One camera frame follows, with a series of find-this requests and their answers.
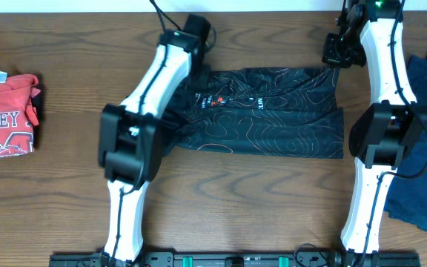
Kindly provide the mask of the black cycling jersey orange lines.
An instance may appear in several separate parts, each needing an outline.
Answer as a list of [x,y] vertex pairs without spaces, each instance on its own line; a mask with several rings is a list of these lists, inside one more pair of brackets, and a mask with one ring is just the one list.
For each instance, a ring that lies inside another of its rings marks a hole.
[[341,159],[337,67],[206,70],[181,82],[162,117],[163,153],[197,151]]

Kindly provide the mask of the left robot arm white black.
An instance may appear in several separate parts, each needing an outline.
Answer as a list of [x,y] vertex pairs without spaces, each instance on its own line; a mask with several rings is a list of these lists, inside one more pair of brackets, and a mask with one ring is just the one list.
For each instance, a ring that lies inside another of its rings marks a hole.
[[202,69],[208,35],[187,30],[163,33],[136,89],[120,105],[106,105],[102,111],[98,162],[110,193],[102,266],[134,266],[139,259],[145,195],[162,161],[162,114],[178,85]]

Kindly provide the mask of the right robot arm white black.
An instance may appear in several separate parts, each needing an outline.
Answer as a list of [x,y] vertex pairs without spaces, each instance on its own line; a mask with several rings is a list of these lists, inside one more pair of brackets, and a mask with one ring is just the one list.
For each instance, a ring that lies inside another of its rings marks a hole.
[[337,34],[327,35],[324,63],[366,66],[370,105],[351,127],[348,147],[355,162],[354,190],[340,249],[330,266],[419,266],[413,252],[381,252],[380,223],[395,178],[416,179],[427,171],[398,169],[422,134],[427,137],[427,107],[418,105],[408,81],[403,52],[404,1],[344,1]]

